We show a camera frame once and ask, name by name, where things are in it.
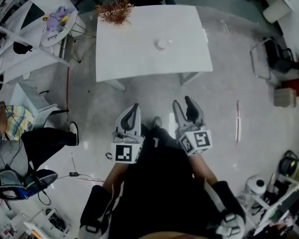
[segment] purple cloth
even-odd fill
[[[46,30],[48,32],[56,31],[59,29],[60,20],[66,15],[74,11],[74,8],[65,8],[65,6],[60,6],[55,13],[51,13],[46,21]]]

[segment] table leg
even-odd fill
[[[195,80],[196,78],[198,78],[199,76],[201,76],[203,74],[203,72],[198,72],[198,73],[189,73],[187,76],[184,76],[183,73],[179,74],[180,77],[180,84],[182,86],[187,85],[188,83],[190,83],[191,81]]]
[[[105,81],[107,84],[111,85],[113,88],[119,90],[119,91],[125,91],[126,88],[125,86],[120,83],[118,80],[108,80],[108,81]]]

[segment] black sleeve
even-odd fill
[[[99,185],[94,186],[83,210],[80,227],[84,225],[95,227],[97,219],[103,215],[111,198],[106,189]]]
[[[212,188],[215,190],[220,200],[223,202],[225,208],[230,213],[237,214],[241,216],[246,223],[246,214],[241,205],[239,204],[237,198],[231,192],[228,183],[226,181],[216,182]]]

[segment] white marker cube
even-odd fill
[[[185,132],[179,142],[188,156],[201,154],[213,146],[210,130]]]
[[[139,143],[111,143],[113,160],[117,163],[136,163],[141,149],[142,145]]]

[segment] gray shoe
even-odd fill
[[[153,119],[153,122],[152,122],[152,128],[155,128],[155,127],[161,128],[162,126],[163,126],[163,122],[162,122],[162,120],[161,120],[161,117],[156,116],[156,117]]]

